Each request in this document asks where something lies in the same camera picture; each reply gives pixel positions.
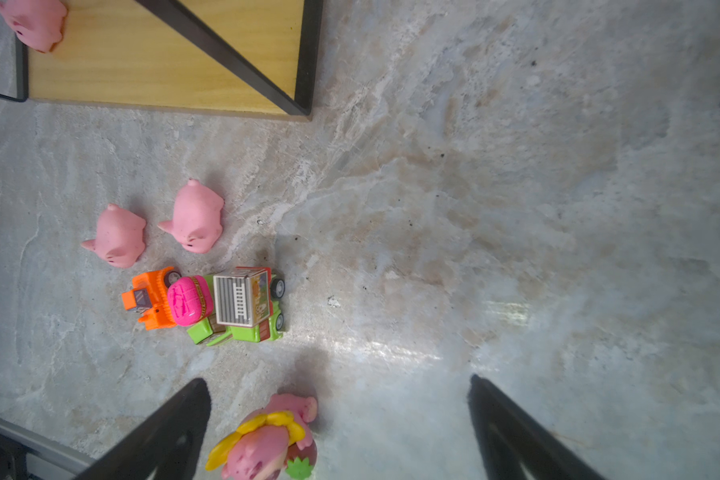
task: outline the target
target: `yellow hair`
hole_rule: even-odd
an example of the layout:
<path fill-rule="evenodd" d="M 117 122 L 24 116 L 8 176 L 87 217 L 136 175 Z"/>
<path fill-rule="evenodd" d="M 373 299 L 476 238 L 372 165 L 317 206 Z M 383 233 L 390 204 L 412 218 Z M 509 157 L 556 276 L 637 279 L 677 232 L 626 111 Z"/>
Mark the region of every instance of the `yellow hair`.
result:
<path fill-rule="evenodd" d="M 288 411 L 269 414 L 262 413 L 237 427 L 237 430 L 213 447 L 213 450 L 211 450 L 211 453 L 208 455 L 206 470 L 210 472 L 224 465 L 226 463 L 226 456 L 230 454 L 230 450 L 237 445 L 242 436 L 254 432 L 265 425 L 288 428 L 288 446 L 302 440 L 306 436 L 304 428 L 293 419 L 292 413 Z"/>

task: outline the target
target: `black metal frame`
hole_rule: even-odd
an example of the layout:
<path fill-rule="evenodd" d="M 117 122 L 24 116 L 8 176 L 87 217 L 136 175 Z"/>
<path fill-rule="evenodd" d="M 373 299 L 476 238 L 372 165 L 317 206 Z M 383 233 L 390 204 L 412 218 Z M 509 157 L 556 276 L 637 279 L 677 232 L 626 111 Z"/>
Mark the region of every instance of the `black metal frame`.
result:
<path fill-rule="evenodd" d="M 94 463 L 80 452 L 0 418 L 0 435 L 22 445 L 33 480 L 71 480 Z"/>
<path fill-rule="evenodd" d="M 312 112 L 323 0 L 304 1 L 294 98 L 178 0 L 136 1 L 287 114 L 308 116 Z"/>
<path fill-rule="evenodd" d="M 474 434 L 489 480 L 604 480 L 489 380 L 472 376 Z"/>
<path fill-rule="evenodd" d="M 0 480 L 28 480 L 27 449 L 20 443 L 0 434 Z"/>
<path fill-rule="evenodd" d="M 27 53 L 27 45 L 21 43 L 16 37 L 15 57 L 16 57 L 16 96 L 0 94 L 0 99 L 24 102 L 29 98 L 29 59 Z"/>
<path fill-rule="evenodd" d="M 211 415 L 203 379 L 194 379 L 77 480 L 191 480 Z"/>

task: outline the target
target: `gray stone floor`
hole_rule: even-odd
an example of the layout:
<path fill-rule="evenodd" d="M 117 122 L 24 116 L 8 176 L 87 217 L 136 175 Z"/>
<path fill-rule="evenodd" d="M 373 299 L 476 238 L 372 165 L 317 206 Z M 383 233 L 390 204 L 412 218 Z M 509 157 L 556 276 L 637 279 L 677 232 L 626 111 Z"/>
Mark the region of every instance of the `gray stone floor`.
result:
<path fill-rule="evenodd" d="M 477 372 L 608 478 L 720 478 L 720 0 L 328 0 L 316 97 L 0 101 L 0 416 L 100 456 L 202 376 L 203 455 L 289 390 L 316 480 L 483 478 Z M 156 227 L 189 177 L 204 256 Z M 79 247 L 107 202 L 149 221 L 132 269 Z M 288 337 L 145 332 L 119 294 L 169 264 L 277 266 Z"/>

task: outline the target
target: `pink pig figurine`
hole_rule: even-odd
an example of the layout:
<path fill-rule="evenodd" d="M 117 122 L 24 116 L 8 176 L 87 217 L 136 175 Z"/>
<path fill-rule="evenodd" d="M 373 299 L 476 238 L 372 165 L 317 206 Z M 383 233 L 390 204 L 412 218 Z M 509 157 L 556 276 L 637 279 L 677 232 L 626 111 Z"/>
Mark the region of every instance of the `pink pig figurine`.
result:
<path fill-rule="evenodd" d="M 157 225 L 173 235 L 185 250 L 193 254 L 207 254 L 221 236 L 222 207 L 223 198 L 190 178 L 173 203 L 173 219 Z"/>
<path fill-rule="evenodd" d="M 236 432 L 214 447 L 206 470 L 226 462 L 224 479 L 274 480 L 283 469 L 293 478 L 307 478 L 317 460 L 307 424 L 316 417 L 314 398 L 273 395 L 266 407 L 248 415 Z"/>
<path fill-rule="evenodd" d="M 144 218 L 115 204 L 106 206 L 96 223 L 96 239 L 81 245 L 112 266 L 128 268 L 144 252 Z"/>
<path fill-rule="evenodd" d="M 61 24 L 67 7 L 59 0 L 6 0 L 0 14 L 19 40 L 40 53 L 61 41 Z"/>

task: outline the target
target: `orange toy excavator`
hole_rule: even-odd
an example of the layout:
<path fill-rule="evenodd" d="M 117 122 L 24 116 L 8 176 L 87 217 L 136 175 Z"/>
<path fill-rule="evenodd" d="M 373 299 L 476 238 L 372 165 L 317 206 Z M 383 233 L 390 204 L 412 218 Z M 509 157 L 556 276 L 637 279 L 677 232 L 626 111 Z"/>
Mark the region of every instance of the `orange toy excavator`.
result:
<path fill-rule="evenodd" d="M 134 277 L 134 288 L 123 293 L 125 310 L 141 313 L 140 322 L 147 330 L 169 329 L 176 326 L 168 307 L 168 287 L 181 274 L 172 266 Z"/>

